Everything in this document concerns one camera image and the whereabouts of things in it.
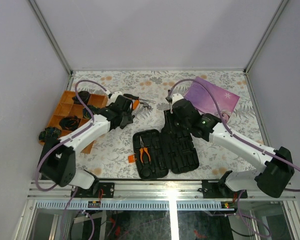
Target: red wire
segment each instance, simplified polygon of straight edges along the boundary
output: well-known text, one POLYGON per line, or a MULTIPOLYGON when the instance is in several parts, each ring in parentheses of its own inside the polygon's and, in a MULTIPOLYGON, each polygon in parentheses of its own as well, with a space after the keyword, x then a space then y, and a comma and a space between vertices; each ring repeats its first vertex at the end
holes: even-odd
POLYGON ((233 194, 233 200, 232 200, 232 203, 234 203, 236 200, 237 200, 237 197, 238 197, 238 194, 235 192, 233 194))
POLYGON ((101 188, 99 190, 99 202, 100 202, 100 204, 101 204, 101 199, 102 199, 103 196, 104 196, 104 190, 101 188))

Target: black tool case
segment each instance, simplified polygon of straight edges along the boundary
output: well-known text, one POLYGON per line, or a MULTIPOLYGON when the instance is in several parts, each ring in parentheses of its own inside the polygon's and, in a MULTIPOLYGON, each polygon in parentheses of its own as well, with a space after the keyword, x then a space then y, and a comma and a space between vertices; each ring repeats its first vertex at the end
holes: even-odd
POLYGON ((137 132, 133 135, 133 151, 139 176, 143 180, 163 178, 169 173, 182 174, 199 167, 197 151, 187 130, 176 124, 169 110, 164 111, 165 124, 161 132, 156 129, 137 132), (140 160, 140 137, 148 148, 151 161, 143 153, 140 160))

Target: floral tablecloth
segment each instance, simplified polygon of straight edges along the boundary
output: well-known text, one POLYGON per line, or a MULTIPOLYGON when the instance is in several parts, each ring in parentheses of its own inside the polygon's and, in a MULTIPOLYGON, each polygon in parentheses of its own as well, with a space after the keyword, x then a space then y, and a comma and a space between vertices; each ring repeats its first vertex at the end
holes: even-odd
MULTIPOLYGON (((133 154, 133 134, 149 130, 161 130, 164 126, 163 110, 169 108, 165 100, 168 89, 178 80, 201 77, 240 96, 228 124, 239 133, 262 143, 255 111, 242 71, 78 71, 74 75, 71 90, 83 79, 96 81, 110 91, 122 91, 142 99, 156 101, 151 110, 144 110, 123 130, 117 128, 96 139, 90 154, 80 153, 76 167, 94 173, 99 178, 139 179, 135 163, 128 162, 133 154)), ((176 92, 184 93, 190 82, 181 83, 176 92)), ((81 83, 79 90, 103 94, 95 84, 81 83)), ((253 167, 227 149, 202 139, 194 138, 200 166, 191 172, 169 174, 165 179, 218 179, 225 171, 246 171, 253 167)))

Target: purple plastic bag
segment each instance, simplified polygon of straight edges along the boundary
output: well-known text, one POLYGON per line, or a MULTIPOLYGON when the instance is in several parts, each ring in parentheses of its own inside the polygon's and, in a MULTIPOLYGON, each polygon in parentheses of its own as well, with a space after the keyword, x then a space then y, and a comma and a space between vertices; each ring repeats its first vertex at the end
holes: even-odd
MULTIPOLYGON (((195 79, 200 81, 206 88, 210 90, 216 99, 216 102, 218 103, 223 119, 225 122, 228 122, 240 97, 200 77, 196 77, 195 79)), ((216 105, 211 96, 199 83, 193 82, 186 91, 184 98, 189 100, 200 112, 210 113, 220 118, 216 105)))

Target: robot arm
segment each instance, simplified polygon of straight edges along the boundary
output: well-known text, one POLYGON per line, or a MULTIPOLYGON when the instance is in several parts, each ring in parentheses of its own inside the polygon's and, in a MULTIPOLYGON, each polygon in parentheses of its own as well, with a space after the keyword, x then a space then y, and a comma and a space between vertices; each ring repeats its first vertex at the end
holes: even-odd
POLYGON ((40 159, 57 144, 62 142, 64 144, 53 151, 44 161, 40 168, 42 175, 54 181, 60 187, 72 185, 91 190, 93 194, 96 192, 99 179, 91 172, 76 169, 76 154, 79 154, 99 136, 117 127, 123 129, 127 124, 133 122, 132 100, 124 97, 120 91, 111 93, 109 98, 110 104, 100 108, 93 119, 90 119, 83 126, 59 139, 47 139, 40 159))
POLYGON ((190 131, 194 137, 225 147, 255 167, 255 170, 251 171, 226 172, 220 181, 231 191, 259 188, 271 197, 278 198, 281 196, 294 174, 294 169, 265 154, 265 151, 292 163, 291 153, 288 149, 281 147, 276 150, 259 144, 231 128, 232 133, 230 133, 220 118, 209 113, 201 115, 190 101, 178 93, 172 95, 171 111, 177 119, 176 124, 190 131), (258 146, 263 152, 252 146, 258 146))

